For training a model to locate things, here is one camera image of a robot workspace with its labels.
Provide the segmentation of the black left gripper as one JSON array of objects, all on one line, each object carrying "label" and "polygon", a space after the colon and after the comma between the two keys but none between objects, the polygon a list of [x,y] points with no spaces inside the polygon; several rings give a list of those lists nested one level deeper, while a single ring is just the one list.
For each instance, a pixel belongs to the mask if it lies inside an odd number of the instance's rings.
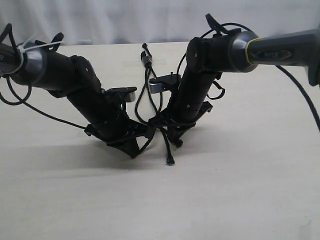
[{"label": "black left gripper", "polygon": [[[112,148],[120,150],[131,158],[135,158],[138,154],[142,154],[152,142],[156,126],[153,124],[145,126],[130,119],[124,111],[120,111],[115,114],[92,118],[84,132],[88,136],[94,136],[107,144],[111,144]],[[137,142],[138,137],[147,138],[141,149]]]}]

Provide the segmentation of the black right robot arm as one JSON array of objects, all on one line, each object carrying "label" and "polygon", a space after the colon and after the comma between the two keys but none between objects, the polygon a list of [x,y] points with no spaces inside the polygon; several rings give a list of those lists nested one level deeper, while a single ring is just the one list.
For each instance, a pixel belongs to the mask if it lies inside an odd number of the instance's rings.
[{"label": "black right robot arm", "polygon": [[319,85],[319,29],[264,38],[233,29],[212,38],[193,38],[187,45],[182,78],[151,81],[153,93],[169,90],[171,97],[167,107],[148,121],[147,135],[152,137],[156,129],[166,127],[168,139],[181,146],[181,136],[212,110],[205,98],[215,80],[223,73],[249,73],[258,65],[304,67],[309,84]]}]

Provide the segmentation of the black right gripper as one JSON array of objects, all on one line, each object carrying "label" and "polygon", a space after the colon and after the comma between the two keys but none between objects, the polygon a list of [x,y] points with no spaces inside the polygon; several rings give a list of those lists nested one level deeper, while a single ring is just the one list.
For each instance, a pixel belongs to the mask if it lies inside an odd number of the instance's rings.
[{"label": "black right gripper", "polygon": [[183,145],[180,137],[195,127],[197,121],[212,109],[213,106],[208,101],[187,105],[171,104],[149,119],[148,124],[155,125],[156,129],[166,128],[168,140],[180,148]]}]

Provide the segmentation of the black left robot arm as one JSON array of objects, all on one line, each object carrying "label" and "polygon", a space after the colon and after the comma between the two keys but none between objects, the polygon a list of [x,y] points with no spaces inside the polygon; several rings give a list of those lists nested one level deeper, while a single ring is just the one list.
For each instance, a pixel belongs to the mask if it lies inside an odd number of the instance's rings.
[{"label": "black left robot arm", "polygon": [[139,137],[151,138],[147,127],[126,112],[126,104],[135,100],[135,86],[103,89],[91,63],[82,56],[71,57],[45,46],[28,43],[22,46],[0,45],[0,74],[16,84],[48,91],[53,97],[67,100],[88,121],[83,130],[109,147],[135,158],[144,148]]}]

